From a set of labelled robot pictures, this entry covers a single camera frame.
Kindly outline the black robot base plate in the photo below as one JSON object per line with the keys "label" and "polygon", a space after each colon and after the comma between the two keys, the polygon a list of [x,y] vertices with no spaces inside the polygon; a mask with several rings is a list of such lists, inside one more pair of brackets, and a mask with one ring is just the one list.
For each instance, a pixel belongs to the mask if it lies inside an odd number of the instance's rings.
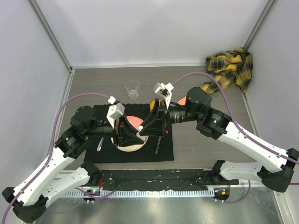
{"label": "black robot base plate", "polygon": [[205,169],[101,170],[95,183],[103,190],[117,191],[191,191],[238,184],[237,179],[227,181]]}

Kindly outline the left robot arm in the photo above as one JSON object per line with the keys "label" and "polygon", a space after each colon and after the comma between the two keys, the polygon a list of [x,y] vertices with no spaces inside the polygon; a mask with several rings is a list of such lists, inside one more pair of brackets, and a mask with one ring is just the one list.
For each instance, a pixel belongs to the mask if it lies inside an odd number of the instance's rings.
{"label": "left robot arm", "polygon": [[20,220],[30,224],[71,189],[86,184],[95,186],[99,182],[101,171],[91,162],[84,162],[67,177],[54,181],[65,167],[91,146],[90,136],[112,138],[113,143],[120,147],[143,145],[147,140],[130,124],[121,103],[109,107],[104,121],[96,119],[92,107],[78,108],[71,118],[71,127],[62,133],[39,167],[18,186],[7,187],[2,191],[3,197]]}

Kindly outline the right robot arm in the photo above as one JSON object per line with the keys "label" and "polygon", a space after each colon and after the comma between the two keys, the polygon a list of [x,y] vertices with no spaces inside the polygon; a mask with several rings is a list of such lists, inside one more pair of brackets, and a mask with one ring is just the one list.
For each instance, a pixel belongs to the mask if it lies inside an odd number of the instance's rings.
{"label": "right robot arm", "polygon": [[172,124],[196,121],[196,129],[204,136],[229,144],[255,160],[252,163],[232,163],[218,160],[211,179],[216,184],[226,180],[244,179],[261,182],[276,192],[286,192],[291,183],[299,152],[278,148],[234,124],[230,116],[211,107],[211,97],[201,88],[193,87],[186,95],[184,106],[171,106],[173,86],[157,83],[156,99],[150,115],[138,128],[137,136],[163,137]]}

